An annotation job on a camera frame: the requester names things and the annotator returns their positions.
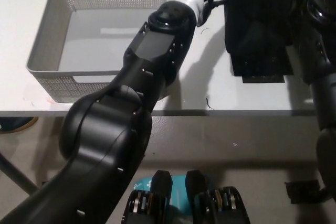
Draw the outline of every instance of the floor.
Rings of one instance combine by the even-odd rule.
[[[30,129],[0,136],[0,152],[40,185],[65,164],[58,151],[62,118],[40,118]],[[235,186],[252,224],[336,223],[336,204],[291,205],[285,182],[320,180],[315,118],[154,118],[152,137],[134,180],[157,169],[184,174],[199,168],[216,186]],[[108,224],[120,223],[131,189]],[[27,195],[0,174],[0,218]]]

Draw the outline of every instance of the metal rod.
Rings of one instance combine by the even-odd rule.
[[[38,187],[0,153],[0,170],[23,191],[32,195]]]

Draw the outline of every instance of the black fabric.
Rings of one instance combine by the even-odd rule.
[[[255,57],[290,43],[291,0],[227,0],[225,44],[238,56]]]

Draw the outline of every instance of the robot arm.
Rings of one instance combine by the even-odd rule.
[[[66,167],[1,224],[105,223],[144,156],[151,112],[183,63],[205,2],[166,2],[149,16],[103,90],[78,100],[60,136]]]
[[[336,200],[336,0],[293,0],[293,45],[309,85],[321,135],[318,167]]]
[[[162,89],[176,78],[195,27],[223,3],[167,2],[150,15],[126,50],[124,66],[115,79],[77,101],[66,116],[60,137],[66,167],[0,224],[105,223],[142,161],[151,133],[151,112]],[[293,43],[323,130],[319,168],[334,199],[336,169],[330,162],[336,165],[332,153],[336,150],[335,6],[336,0],[294,0],[292,16]],[[234,202],[228,205],[233,208]]]

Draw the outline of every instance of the basket handle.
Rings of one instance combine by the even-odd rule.
[[[102,83],[99,80],[104,78],[105,80],[103,82],[108,83],[112,81],[118,72],[119,71],[73,72],[71,73],[71,79],[75,83]]]

